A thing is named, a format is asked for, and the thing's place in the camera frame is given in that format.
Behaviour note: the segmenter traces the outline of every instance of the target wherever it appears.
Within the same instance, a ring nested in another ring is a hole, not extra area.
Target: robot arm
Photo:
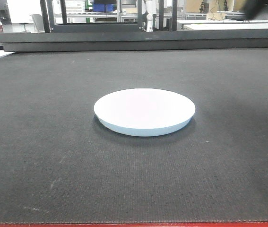
[[[153,31],[153,0],[145,0],[147,7],[147,32]]]
[[[144,0],[146,5],[147,15],[147,32],[153,31],[153,15],[156,14],[156,0]]]

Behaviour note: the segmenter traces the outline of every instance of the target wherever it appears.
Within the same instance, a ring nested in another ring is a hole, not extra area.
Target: metal pole
[[[173,0],[172,30],[177,31],[178,0]]]
[[[159,0],[159,31],[163,31],[164,0]]]
[[[41,14],[43,16],[43,28],[45,33],[50,33],[50,24],[45,0],[40,0]]]
[[[62,15],[62,23],[67,24],[67,10],[66,10],[66,2],[65,0],[60,0],[60,7],[61,7],[61,15]]]
[[[137,14],[137,22],[138,22],[138,27],[140,30],[143,30],[143,25],[142,25],[142,1],[143,0],[138,0],[137,1],[137,7],[138,7],[138,14]]]

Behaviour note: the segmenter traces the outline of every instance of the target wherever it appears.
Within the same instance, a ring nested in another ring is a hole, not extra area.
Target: stool
[[[24,22],[24,23],[19,23],[19,24],[24,26],[24,31],[22,31],[22,32],[26,32],[26,33],[29,33],[29,32],[30,32],[30,31],[28,31],[28,30],[26,29],[26,25],[28,25],[29,23]]]

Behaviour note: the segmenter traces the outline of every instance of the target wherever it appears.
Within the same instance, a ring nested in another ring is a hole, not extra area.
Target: white table
[[[191,24],[268,24],[268,20],[177,20],[177,30],[181,30],[183,25]]]
[[[268,23],[261,24],[192,24],[184,25],[188,30],[241,30],[241,29],[268,29]]]

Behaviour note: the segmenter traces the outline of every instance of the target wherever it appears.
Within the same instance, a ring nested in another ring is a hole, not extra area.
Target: desk
[[[181,30],[183,25],[191,24],[266,24],[268,20],[177,20],[177,30]]]
[[[184,25],[188,30],[241,30],[241,29],[268,29],[266,24],[192,24]]]
[[[55,19],[62,18],[61,13],[55,14]],[[67,14],[68,23],[72,22],[73,18],[117,18],[117,12],[85,12]]]
[[[103,127],[97,99],[135,87],[196,113],[162,137]],[[268,221],[268,49],[0,59],[0,223],[236,221]]]

